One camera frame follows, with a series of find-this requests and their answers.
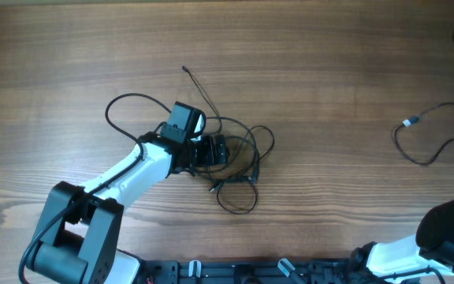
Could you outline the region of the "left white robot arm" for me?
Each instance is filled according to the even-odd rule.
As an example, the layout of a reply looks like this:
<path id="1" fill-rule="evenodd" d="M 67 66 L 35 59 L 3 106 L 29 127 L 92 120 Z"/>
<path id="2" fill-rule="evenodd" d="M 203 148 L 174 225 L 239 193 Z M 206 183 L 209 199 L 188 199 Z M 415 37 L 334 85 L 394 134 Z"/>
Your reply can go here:
<path id="1" fill-rule="evenodd" d="M 103 175 L 50 191 L 18 277 L 29 269 L 59 283 L 138 283 L 144 261 L 117 247 L 125 210 L 171 174 L 225 164 L 226 138 L 205 134 L 206 115 L 175 103 L 159 132 L 136 138 L 133 151 Z"/>

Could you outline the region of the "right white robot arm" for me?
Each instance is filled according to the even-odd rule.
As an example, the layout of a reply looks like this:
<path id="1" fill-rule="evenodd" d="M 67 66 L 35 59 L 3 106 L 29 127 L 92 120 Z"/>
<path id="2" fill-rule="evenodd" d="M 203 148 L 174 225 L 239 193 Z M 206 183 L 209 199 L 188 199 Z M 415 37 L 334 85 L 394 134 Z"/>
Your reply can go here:
<path id="1" fill-rule="evenodd" d="M 344 269 L 347 283 L 418 283 L 431 275 L 440 283 L 454 276 L 454 200 L 431 209 L 414 235 L 357 248 Z"/>

